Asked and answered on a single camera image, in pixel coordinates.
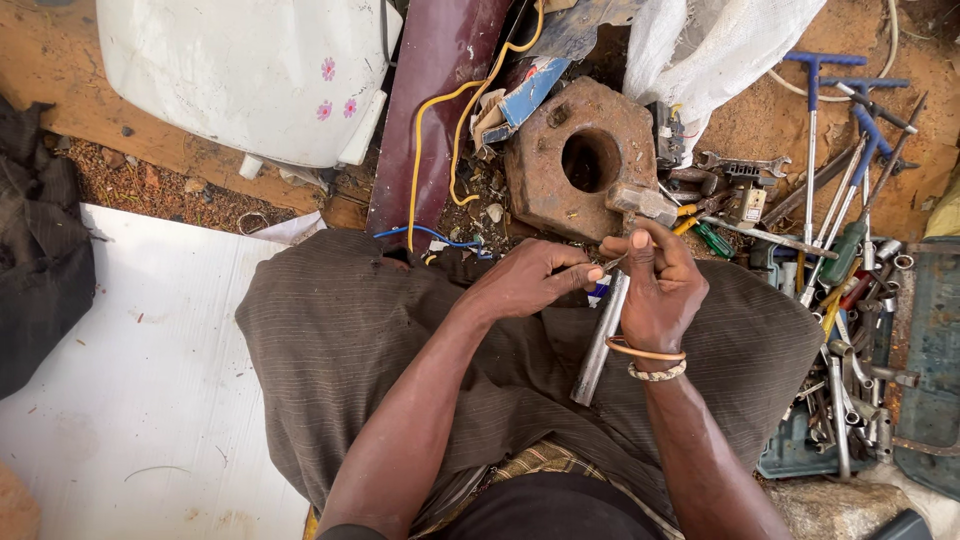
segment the flower design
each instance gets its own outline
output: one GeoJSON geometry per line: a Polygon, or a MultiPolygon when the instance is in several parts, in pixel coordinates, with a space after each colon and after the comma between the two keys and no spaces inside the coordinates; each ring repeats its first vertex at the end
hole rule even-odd
{"type": "Polygon", "coordinates": [[[337,62],[333,61],[332,58],[326,58],[324,60],[324,65],[321,67],[321,73],[324,75],[325,81],[333,81],[333,76],[336,74],[336,71],[333,70],[337,66],[337,62]]]}
{"type": "Polygon", "coordinates": [[[357,112],[356,100],[348,99],[347,104],[344,105],[344,118],[350,118],[355,112],[357,112]]]}
{"type": "Polygon", "coordinates": [[[324,99],[324,102],[317,107],[317,119],[323,122],[330,117],[331,110],[333,110],[333,104],[324,99]]]}

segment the wooden plank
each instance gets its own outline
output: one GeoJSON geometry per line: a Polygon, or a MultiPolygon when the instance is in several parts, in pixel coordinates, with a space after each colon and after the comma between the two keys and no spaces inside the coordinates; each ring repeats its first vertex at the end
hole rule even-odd
{"type": "MultiPolygon", "coordinates": [[[[0,0],[0,94],[19,109],[34,101],[56,104],[43,116],[43,127],[52,132],[84,138],[299,214],[316,211],[322,197],[310,186],[288,185],[273,167],[265,166],[249,181],[236,173],[242,152],[188,134],[118,96],[104,73],[95,0],[76,0],[62,8],[0,0]],[[133,130],[131,136],[121,135],[125,126],[133,130]]],[[[323,215],[331,226],[363,229],[366,208],[334,197],[323,215]]]]}

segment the finger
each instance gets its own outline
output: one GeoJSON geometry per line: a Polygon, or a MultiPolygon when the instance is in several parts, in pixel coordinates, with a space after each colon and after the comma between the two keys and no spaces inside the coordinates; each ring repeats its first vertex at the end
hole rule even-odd
{"type": "Polygon", "coordinates": [[[627,254],[630,265],[630,288],[642,296],[660,291],[657,284],[656,261],[653,239],[650,233],[637,229],[630,233],[630,252],[627,254]]]}
{"type": "Polygon", "coordinates": [[[560,268],[561,266],[576,266],[590,262],[587,252],[580,248],[567,246],[565,244],[556,244],[553,242],[544,242],[546,244],[546,254],[550,261],[550,268],[560,268]]]}
{"type": "Polygon", "coordinates": [[[635,231],[646,231],[663,250],[663,261],[665,263],[663,270],[677,267],[680,271],[674,273],[684,276],[696,271],[697,266],[693,262],[693,256],[679,236],[673,234],[672,231],[660,223],[645,217],[638,216],[635,224],[635,231]]]}
{"type": "Polygon", "coordinates": [[[585,263],[571,266],[559,274],[554,274],[543,280],[543,283],[547,290],[559,297],[571,290],[595,284],[600,278],[603,278],[603,268],[596,264],[585,263]]]}
{"type": "MultiPolygon", "coordinates": [[[[614,260],[615,258],[623,257],[625,253],[630,249],[630,240],[628,238],[622,238],[618,236],[607,236],[603,239],[603,243],[600,244],[599,252],[600,255],[614,260]]],[[[666,259],[663,257],[663,249],[659,247],[654,248],[654,269],[659,274],[666,267],[666,259]]],[[[630,265],[621,262],[618,264],[621,270],[630,275],[630,265]]]]}
{"type": "Polygon", "coordinates": [[[627,253],[630,249],[630,242],[627,238],[620,236],[607,236],[600,244],[600,255],[606,258],[618,258],[627,253]]]}

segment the white wire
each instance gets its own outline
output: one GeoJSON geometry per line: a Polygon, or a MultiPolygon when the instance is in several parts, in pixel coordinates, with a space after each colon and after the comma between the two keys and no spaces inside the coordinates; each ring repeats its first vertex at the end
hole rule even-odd
{"type": "MultiPolygon", "coordinates": [[[[883,69],[880,71],[880,74],[876,77],[882,79],[887,76],[887,72],[890,71],[890,67],[894,64],[894,60],[897,58],[897,43],[900,36],[900,26],[897,23],[897,0],[887,0],[887,9],[890,11],[890,55],[887,56],[887,63],[883,66],[883,69]]],[[[772,68],[767,70],[767,75],[771,79],[780,83],[781,86],[790,90],[795,94],[800,94],[806,97],[806,90],[802,88],[797,88],[796,86],[787,83],[783,77],[777,74],[772,68]]],[[[817,95],[817,101],[828,101],[828,102],[843,102],[850,101],[850,98],[847,96],[843,97],[831,97],[831,96],[822,96],[817,95]]]]}

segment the blue t-handle wrench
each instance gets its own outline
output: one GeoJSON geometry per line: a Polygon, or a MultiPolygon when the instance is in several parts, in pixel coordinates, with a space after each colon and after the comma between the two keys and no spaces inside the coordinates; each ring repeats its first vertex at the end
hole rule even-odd
{"type": "Polygon", "coordinates": [[[837,55],[830,53],[808,53],[790,51],[784,60],[805,63],[806,73],[806,109],[810,114],[810,135],[806,150],[806,212],[804,213],[804,243],[813,242],[813,176],[817,153],[817,99],[820,89],[820,64],[839,63],[841,65],[864,65],[867,57],[857,55],[837,55]]]}

